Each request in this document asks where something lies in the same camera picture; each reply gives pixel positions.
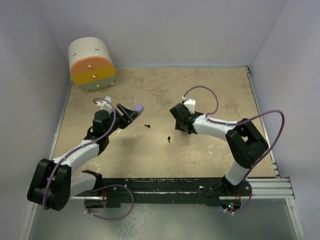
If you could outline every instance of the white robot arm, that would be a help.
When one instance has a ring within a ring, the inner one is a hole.
[[[247,173],[267,151],[268,143],[250,121],[246,124],[225,121],[196,112],[196,101],[182,97],[182,103],[170,109],[175,118],[175,129],[189,134],[210,135],[227,141],[234,162],[224,179],[233,187],[239,185]]]
[[[111,98],[106,97],[106,100],[110,102]],[[77,147],[67,154],[52,160],[42,159],[38,163],[27,193],[29,201],[42,204],[45,196],[46,208],[59,211],[67,204],[70,197],[92,190],[101,184],[101,174],[89,170],[83,171],[78,176],[72,175],[83,164],[97,157],[106,149],[109,144],[109,135],[118,128],[125,129],[141,113],[126,109],[118,104],[117,108],[122,114],[115,110],[114,117],[113,109],[109,104],[98,102],[97,105],[100,106],[100,110],[94,114],[93,125],[87,130],[85,138]],[[62,159],[64,161],[56,169],[46,194],[48,179],[50,179],[55,166],[59,165]]]

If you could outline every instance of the white wall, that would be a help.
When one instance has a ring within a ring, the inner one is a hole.
[[[244,66],[287,0],[39,0],[64,52],[104,40],[117,66]]]
[[[0,1],[0,186],[3,240],[17,240],[27,191],[47,158],[69,84],[68,63],[36,0]]]
[[[319,239],[320,1],[288,0],[253,62],[252,80],[261,109],[286,116],[276,163],[290,176],[307,239]],[[273,140],[280,122],[272,116],[265,124]]]

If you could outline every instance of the white cylinder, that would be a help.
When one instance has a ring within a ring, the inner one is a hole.
[[[116,70],[106,44],[96,37],[84,37],[68,47],[72,81],[84,90],[97,90],[111,85]]]
[[[111,63],[108,48],[106,44],[96,37],[83,37],[74,40],[68,47],[69,67],[87,57],[103,57]]]

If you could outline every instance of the purple ball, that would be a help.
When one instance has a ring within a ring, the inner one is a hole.
[[[136,104],[134,106],[134,110],[136,110],[137,112],[142,112],[144,110],[144,106],[142,106],[141,104]]]

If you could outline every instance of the beige floor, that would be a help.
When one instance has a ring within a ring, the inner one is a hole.
[[[195,85],[212,88],[220,108],[215,118],[239,121],[258,113],[244,68],[122,68],[117,70],[114,86],[84,92],[72,86],[54,156],[63,155],[78,145],[92,125],[99,109],[96,97],[112,97],[114,105],[144,111],[124,130],[115,131],[110,144],[98,157],[81,169],[102,174],[104,178],[222,177],[233,163],[228,144],[207,135],[188,135],[175,130],[169,109],[181,102],[186,90]],[[216,103],[204,89],[192,91],[198,112],[211,112]],[[263,132],[261,122],[254,124]],[[274,177],[271,158],[267,156],[250,174]]]

